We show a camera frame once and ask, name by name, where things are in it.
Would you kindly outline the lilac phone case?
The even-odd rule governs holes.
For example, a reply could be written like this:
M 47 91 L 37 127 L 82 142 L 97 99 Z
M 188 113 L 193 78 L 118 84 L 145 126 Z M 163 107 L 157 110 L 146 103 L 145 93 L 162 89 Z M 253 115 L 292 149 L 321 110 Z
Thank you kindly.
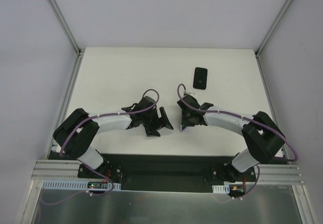
M 186 131 L 186 129 L 187 129 L 187 125 L 186 124 L 184 124 L 184 123 L 182 123 L 181 124 L 181 132 L 185 132 Z

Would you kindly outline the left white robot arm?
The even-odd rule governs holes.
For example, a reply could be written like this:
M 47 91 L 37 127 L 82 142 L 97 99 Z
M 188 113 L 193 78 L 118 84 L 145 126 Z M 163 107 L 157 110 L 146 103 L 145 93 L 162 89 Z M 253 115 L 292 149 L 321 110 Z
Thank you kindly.
M 129 130 L 143 126 L 147 137 L 159 137 L 162 128 L 173 130 L 166 111 L 157 108 L 156 101 L 144 96 L 138 103 L 113 113 L 91 115 L 83 108 L 74 110 L 54 131 L 60 146 L 60 156 L 80 161 L 95 178 L 108 179 L 111 167 L 91 143 L 96 135 L 114 130 Z

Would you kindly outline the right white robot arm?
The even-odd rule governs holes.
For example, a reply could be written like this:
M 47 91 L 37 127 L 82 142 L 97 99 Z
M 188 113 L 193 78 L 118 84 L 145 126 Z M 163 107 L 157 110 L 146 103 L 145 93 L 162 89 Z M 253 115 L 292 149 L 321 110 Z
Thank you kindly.
M 224 181 L 235 182 L 244 177 L 245 172 L 257 165 L 268 164 L 282 148 L 284 140 L 277 134 L 282 132 L 269 115 L 259 111 L 245 120 L 237 113 L 224 113 L 212 103 L 203 103 L 189 94 L 177 101 L 182 111 L 181 127 L 213 126 L 219 127 L 243 137 L 246 149 L 236 154 L 228 164 L 217 170 L 217 175 Z

